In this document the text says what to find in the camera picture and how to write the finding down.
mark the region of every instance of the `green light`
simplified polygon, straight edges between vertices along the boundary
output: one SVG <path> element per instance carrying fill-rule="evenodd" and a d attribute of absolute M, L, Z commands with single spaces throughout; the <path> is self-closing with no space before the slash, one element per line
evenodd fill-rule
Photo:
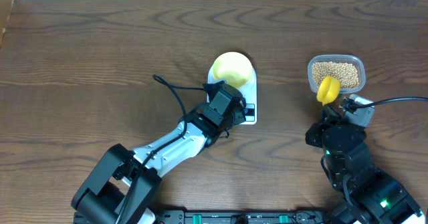
<path fill-rule="evenodd" d="M 383 208 L 385 208 L 385 207 L 387 207 L 387 205 L 388 205 L 388 201 L 382 201 L 381 202 L 381 206 L 383 207 Z"/>

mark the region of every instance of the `clear plastic container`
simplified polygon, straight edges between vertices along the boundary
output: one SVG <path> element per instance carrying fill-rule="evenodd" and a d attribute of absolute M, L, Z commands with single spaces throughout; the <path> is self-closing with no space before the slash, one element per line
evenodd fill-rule
<path fill-rule="evenodd" d="M 348 63 L 355 66 L 356 71 L 358 73 L 358 80 L 360 85 L 355 88 L 341 88 L 340 94 L 351 94 L 358 92 L 364 87 L 366 84 L 366 73 L 364 72 L 364 65 L 361 60 L 352 55 L 342 55 L 342 54 L 326 54 L 326 55 L 318 55 L 314 57 L 308 64 L 308 79 L 310 89 L 314 92 L 318 92 L 318 85 L 315 84 L 314 77 L 312 75 L 312 65 L 316 62 L 336 62 L 336 63 Z"/>

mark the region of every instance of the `yellow scoop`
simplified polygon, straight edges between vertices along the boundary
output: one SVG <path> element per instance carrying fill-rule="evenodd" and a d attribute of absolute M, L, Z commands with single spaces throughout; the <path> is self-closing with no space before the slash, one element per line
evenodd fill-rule
<path fill-rule="evenodd" d="M 339 80 L 333 78 L 332 76 L 327 76 L 322 80 L 320 87 L 318 88 L 318 93 L 316 99 L 319 102 L 322 102 L 322 105 L 333 102 L 340 92 L 340 82 Z"/>

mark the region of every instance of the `wooden edge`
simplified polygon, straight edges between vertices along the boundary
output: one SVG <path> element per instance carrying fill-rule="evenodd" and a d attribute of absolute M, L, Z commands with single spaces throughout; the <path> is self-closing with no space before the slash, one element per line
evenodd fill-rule
<path fill-rule="evenodd" d="M 11 15 L 14 0 L 0 0 L 0 43 L 6 32 L 6 25 Z"/>

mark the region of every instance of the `brown tabletop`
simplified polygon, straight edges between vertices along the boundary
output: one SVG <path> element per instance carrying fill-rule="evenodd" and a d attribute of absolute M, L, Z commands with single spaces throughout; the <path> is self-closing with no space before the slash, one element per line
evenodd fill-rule
<path fill-rule="evenodd" d="M 304 134 L 320 117 L 307 65 L 362 60 L 372 100 L 428 96 L 428 0 L 17 0 L 0 49 L 0 223 L 71 223 L 70 201 L 116 143 L 148 144 L 181 109 L 152 80 L 199 86 L 251 56 L 258 122 L 167 174 L 153 203 L 189 210 L 332 208 L 340 193 Z M 202 92 L 179 91 L 188 110 Z M 379 106 L 374 162 L 428 207 L 428 105 Z"/>

